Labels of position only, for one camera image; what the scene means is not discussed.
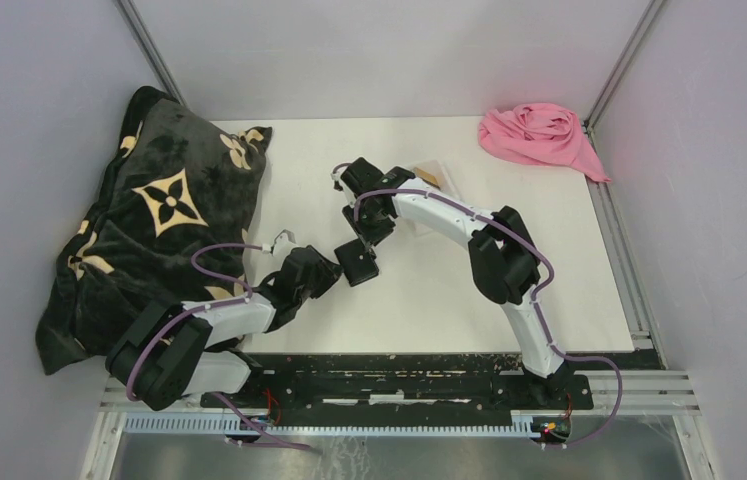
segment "white tabletop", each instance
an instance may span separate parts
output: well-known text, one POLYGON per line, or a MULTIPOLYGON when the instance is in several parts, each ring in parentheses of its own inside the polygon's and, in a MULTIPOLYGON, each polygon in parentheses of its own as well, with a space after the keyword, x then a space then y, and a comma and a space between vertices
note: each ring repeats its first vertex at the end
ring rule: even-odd
MULTIPOLYGON (((249 240, 266 243, 282 229, 334 260, 355 235, 332 189, 338 163, 365 157, 382 171, 437 160, 462 200, 523 216, 557 277, 541 301, 559 344, 569 351, 630 351, 632 341, 583 175, 565 168, 521 166, 496 159, 477 142, 478 117, 215 122, 235 133, 274 128, 268 167, 249 240)), ((517 352, 500 307, 473 285, 467 252, 442 235, 415 237, 398 220, 377 248, 380 274, 351 288, 341 279, 310 300, 285 327, 255 335, 247 352, 445 353, 517 352)), ((280 266, 248 255, 258 283, 280 266)))

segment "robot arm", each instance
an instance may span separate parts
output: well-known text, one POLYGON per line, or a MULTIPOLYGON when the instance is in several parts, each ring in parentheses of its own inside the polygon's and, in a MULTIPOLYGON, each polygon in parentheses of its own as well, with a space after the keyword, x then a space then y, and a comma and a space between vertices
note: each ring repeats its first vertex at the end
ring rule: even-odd
MULTIPOLYGON (((242 335, 271 332, 284 326, 307 299, 319 298, 342 274, 339 265, 314 247, 296 245, 293 234, 287 231, 276 237, 265 252, 283 258, 282 267, 253 289, 246 302, 193 313, 163 338, 139 366, 133 390, 150 408, 163 410, 186 395, 238 392, 249 378, 249 365, 232 352, 205 350, 242 335)), ((213 303, 151 303, 108 355, 106 369, 127 384, 141 352, 172 317, 213 303)))
POLYGON ((354 267, 359 269, 358 265, 348 261, 346 251, 363 249, 370 258, 368 267, 378 272, 372 249, 393 231, 395 224, 392 218, 403 217, 426 225, 468 250, 474 284, 486 298, 502 307, 520 343, 526 372, 536 376, 552 390, 566 383, 573 370, 550 348, 536 312, 537 302, 532 301, 532 292, 540 278, 538 259, 514 239, 476 220, 477 215, 493 218, 533 244, 517 211, 503 207, 498 212, 492 212, 465 205, 415 178, 413 173, 405 169, 396 167, 383 175, 363 158, 353 162, 340 176, 333 174, 333 177, 336 189, 343 190, 350 199, 350 206, 344 207, 343 213, 359 237, 336 250, 350 284, 361 283, 375 276, 375 273, 353 271, 354 267), (360 205, 359 220, 356 222, 352 208, 356 199, 364 193, 380 189, 417 193, 370 197, 360 205), (422 192, 434 192, 438 198, 430 198, 422 192))

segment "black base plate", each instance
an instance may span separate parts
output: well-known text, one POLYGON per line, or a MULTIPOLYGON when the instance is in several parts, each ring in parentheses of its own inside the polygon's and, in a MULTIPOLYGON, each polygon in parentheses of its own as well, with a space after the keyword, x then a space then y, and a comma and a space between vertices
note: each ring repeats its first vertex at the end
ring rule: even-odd
MULTIPOLYGON (((552 396, 536 396, 535 388, 523 375, 277 371, 253 374, 244 390, 229 398, 239 407, 266 408, 264 392, 269 389, 281 405, 281 425, 286 426, 505 426, 511 425, 511 410, 563 411, 568 401, 574 410, 594 408, 584 375, 574 376, 565 391, 552 396), (370 395, 393 395, 397 391, 405 399, 436 401, 370 404, 370 395), (324 403, 329 399, 356 403, 324 403)), ((203 396, 202 406, 222 405, 213 396, 203 396)), ((276 418, 275 408, 271 416, 276 418)))
POLYGON ((379 275, 379 266, 371 252, 361 240, 355 239, 335 249, 335 257, 344 269, 351 287, 366 282, 379 275))

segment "black fleece blanket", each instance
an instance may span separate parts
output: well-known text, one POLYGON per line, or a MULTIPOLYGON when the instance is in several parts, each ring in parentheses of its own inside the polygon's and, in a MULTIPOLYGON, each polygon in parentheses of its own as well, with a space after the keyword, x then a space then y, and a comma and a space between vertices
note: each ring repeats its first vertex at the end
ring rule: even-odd
MULTIPOLYGON (((107 355, 154 298, 236 292, 190 265, 206 245, 246 241, 272 130, 226 133, 151 87, 129 102, 99 198, 55 263, 35 341, 44 372, 107 355)), ((242 277, 241 252, 200 264, 242 277)))

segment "pink towel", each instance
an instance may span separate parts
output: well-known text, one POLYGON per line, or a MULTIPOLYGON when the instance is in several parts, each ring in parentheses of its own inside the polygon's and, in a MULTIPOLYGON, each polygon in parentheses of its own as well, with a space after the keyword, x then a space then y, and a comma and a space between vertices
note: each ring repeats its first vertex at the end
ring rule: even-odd
POLYGON ((575 168, 595 182, 611 182, 579 117, 552 103, 529 103, 514 110, 491 110, 479 124, 479 145, 491 155, 523 165, 575 168))

